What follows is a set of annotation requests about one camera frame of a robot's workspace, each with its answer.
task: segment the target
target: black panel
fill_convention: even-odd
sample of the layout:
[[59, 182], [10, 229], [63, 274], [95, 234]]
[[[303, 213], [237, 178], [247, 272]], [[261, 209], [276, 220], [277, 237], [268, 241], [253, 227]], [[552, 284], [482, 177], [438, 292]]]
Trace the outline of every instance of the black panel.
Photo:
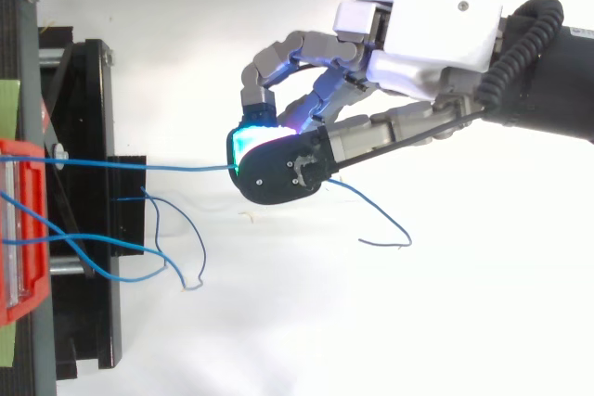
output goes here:
[[[71, 159], [109, 160], [145, 164], [146, 157], [115, 157], [108, 47], [99, 40], [66, 43], [58, 67], [43, 69], [44, 91], [52, 96], [51, 125], [45, 147], [60, 142]], [[46, 171], [50, 220], [69, 231], [101, 234], [144, 243], [143, 201], [116, 198], [141, 195], [145, 171], [89, 169], [65, 166]], [[119, 274], [118, 257], [137, 251], [104, 243], [83, 245], [99, 266]], [[52, 243], [52, 256], [72, 255], [63, 242]], [[58, 379], [76, 378], [76, 360], [98, 359], [99, 368], [112, 368], [122, 358], [120, 286], [98, 274], [52, 277]]]

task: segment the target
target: robotic hand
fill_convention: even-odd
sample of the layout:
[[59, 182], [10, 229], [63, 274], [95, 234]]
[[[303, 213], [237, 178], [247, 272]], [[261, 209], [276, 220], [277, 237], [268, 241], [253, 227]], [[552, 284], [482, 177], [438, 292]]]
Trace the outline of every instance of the robotic hand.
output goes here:
[[[446, 139], [484, 119], [594, 140], [594, 32], [562, 26], [558, 0], [506, 19], [496, 0], [342, 2], [336, 35], [293, 32], [242, 73], [243, 119], [227, 139], [230, 171], [249, 200], [314, 194], [339, 169]], [[270, 88], [326, 67], [311, 93], [277, 116]], [[374, 91], [417, 102], [336, 122]]]

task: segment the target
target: cyan led light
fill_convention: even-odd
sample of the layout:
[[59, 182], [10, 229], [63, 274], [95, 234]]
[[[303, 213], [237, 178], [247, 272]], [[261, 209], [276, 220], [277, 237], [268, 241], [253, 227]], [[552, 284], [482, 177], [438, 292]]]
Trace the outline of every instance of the cyan led light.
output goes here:
[[252, 126], [239, 129], [233, 134], [233, 162], [239, 166], [245, 154], [253, 148], [292, 134], [297, 134], [297, 132], [289, 127]]

